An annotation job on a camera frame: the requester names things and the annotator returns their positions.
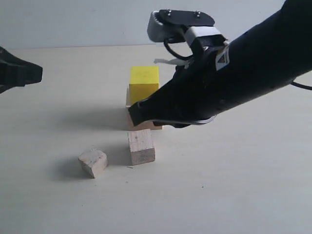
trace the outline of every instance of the yellow block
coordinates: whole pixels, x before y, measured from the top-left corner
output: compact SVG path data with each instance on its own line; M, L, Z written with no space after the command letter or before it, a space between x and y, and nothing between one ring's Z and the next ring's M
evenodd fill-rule
M148 98L159 89L159 68L157 66L132 67L129 89L131 105Z

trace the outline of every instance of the table surface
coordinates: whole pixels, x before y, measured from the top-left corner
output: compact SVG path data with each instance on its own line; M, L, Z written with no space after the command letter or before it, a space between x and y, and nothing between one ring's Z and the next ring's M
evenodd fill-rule
M128 168L130 68L170 59L162 46L11 52L44 75L0 97L1 234L312 233L312 92L153 131L156 161ZM175 68L159 67L162 85ZM109 160L97 179L78 162L92 148Z

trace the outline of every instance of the small wooden block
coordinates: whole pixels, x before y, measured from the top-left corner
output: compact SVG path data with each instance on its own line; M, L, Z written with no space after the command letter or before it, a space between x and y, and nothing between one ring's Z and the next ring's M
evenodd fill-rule
M81 167L93 178L98 177L108 165L107 155L100 150L90 150L78 158Z
M128 133L132 165L155 161L155 148L150 129Z
M130 114L128 112L128 108L131 106L130 102L130 93L129 89L127 89L127 98L126 98L126 111L127 111L127 119L128 119L128 130L129 131L140 131L144 129L150 129L150 130L162 130L162 126L155 126L152 121L146 121L144 123L139 124L138 126L133 126Z
M148 98L159 89L159 68L157 66L134 66L130 77L131 105Z

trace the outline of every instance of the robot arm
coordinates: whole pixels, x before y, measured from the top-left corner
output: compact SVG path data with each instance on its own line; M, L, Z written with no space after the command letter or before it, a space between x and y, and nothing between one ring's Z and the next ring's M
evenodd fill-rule
M42 67L19 59L0 47L0 94L14 87L40 83Z
M238 105L289 84L312 70L312 9L310 0L286 0L275 14L232 42L201 12L154 11L148 25L150 40L163 42L186 66L149 98L133 104L133 124L183 128L206 124ZM187 42L192 55L182 57L169 44Z

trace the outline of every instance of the white wall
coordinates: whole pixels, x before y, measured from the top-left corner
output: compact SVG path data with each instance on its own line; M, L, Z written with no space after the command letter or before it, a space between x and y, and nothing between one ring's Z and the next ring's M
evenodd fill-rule
M284 0L0 0L0 46L7 49L150 43L150 12L203 11L230 39Z

